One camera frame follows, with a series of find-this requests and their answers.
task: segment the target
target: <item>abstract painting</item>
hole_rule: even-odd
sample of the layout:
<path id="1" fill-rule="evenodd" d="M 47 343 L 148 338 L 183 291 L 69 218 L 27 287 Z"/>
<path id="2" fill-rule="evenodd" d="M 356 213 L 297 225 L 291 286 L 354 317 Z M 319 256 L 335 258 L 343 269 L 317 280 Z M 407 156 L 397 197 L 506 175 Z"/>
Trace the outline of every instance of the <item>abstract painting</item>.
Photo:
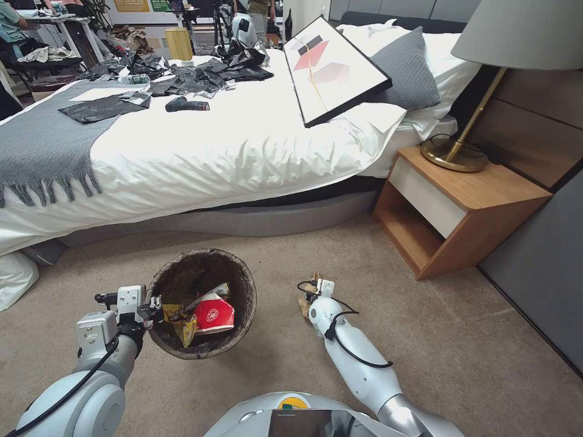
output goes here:
<path id="1" fill-rule="evenodd" d="M 390 78 L 322 17 L 287 41 L 284 52 L 305 127 L 391 86 Z"/>

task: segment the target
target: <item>desk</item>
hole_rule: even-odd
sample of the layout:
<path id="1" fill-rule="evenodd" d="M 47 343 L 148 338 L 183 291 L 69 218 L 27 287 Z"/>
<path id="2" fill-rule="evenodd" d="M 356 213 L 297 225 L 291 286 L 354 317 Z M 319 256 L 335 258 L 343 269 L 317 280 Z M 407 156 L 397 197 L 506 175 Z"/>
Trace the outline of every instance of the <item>desk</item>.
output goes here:
<path id="1" fill-rule="evenodd" d="M 71 48 L 71 51 L 75 54 L 75 56 L 77 56 L 78 58 L 81 58 L 79 50 L 77 49 L 77 46 L 75 45 L 75 42 L 73 41 L 73 38 L 71 38 L 71 34 L 69 33 L 67 26 L 65 26 L 66 21 L 79 22 L 83 28 L 83 31 L 85 32 L 85 36 L 87 37 L 87 40 L 89 41 L 89 44 L 91 45 L 91 48 L 93 49 L 93 51 L 95 53 L 95 57 L 97 58 L 97 61 L 103 62 L 104 58 L 103 58 L 103 55 L 101 54 L 101 51 L 99 50 L 99 47 L 97 47 L 97 43 L 95 42 L 95 35 L 91 31 L 91 29 L 89 28 L 89 23 L 91 20 L 88 17 L 77 17 L 75 14 L 62 14 L 62 15 L 56 15 L 56 16 L 38 16 L 38 15 L 31 15 L 30 10 L 18 10 L 17 12 L 20 15 L 22 15 L 22 17 L 26 21 L 35 22 L 38 24 L 54 24 L 55 26 L 57 26 L 59 28 L 59 30 L 61 30 L 61 32 L 63 33 L 67 42 L 69 43 L 69 47 Z"/>

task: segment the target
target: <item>nightstand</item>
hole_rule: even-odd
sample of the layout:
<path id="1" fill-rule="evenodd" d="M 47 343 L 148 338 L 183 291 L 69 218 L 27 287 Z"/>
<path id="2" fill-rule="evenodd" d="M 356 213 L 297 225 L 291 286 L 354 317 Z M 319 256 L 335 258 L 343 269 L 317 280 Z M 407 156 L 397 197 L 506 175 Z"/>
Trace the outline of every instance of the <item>nightstand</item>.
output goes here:
<path id="1" fill-rule="evenodd" d="M 476 266 L 551 193 L 502 165 L 459 173 L 397 153 L 373 216 L 417 280 Z"/>

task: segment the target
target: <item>white drawer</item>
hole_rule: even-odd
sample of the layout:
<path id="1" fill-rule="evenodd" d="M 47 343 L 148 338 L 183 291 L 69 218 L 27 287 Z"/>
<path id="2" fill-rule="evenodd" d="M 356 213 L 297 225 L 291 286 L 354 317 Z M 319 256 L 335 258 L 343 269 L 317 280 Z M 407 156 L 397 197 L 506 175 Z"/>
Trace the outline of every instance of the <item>white drawer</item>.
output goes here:
<path id="1" fill-rule="evenodd" d="M 445 238 L 466 215 L 466 211 L 421 176 L 402 156 L 397 157 L 389 181 Z"/>

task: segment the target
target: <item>gray blanket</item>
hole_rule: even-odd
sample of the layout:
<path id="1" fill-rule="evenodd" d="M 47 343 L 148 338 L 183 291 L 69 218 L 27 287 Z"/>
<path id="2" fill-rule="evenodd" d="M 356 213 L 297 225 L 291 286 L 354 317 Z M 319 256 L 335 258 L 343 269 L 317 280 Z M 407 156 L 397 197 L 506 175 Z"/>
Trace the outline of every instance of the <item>gray blanket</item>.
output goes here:
<path id="1" fill-rule="evenodd" d="M 75 200 L 71 181 L 78 180 L 88 197 L 101 192 L 91 168 L 90 150 L 95 140 L 118 117 L 81 124 L 58 111 L 79 102 L 70 102 L 92 88 L 118 88 L 116 82 L 80 81 L 47 101 L 18 114 L 0 126 L 0 208 L 5 205 L 4 189 L 11 189 L 25 204 L 32 206 L 38 197 L 41 205 L 55 203 L 54 182 L 70 202 Z"/>

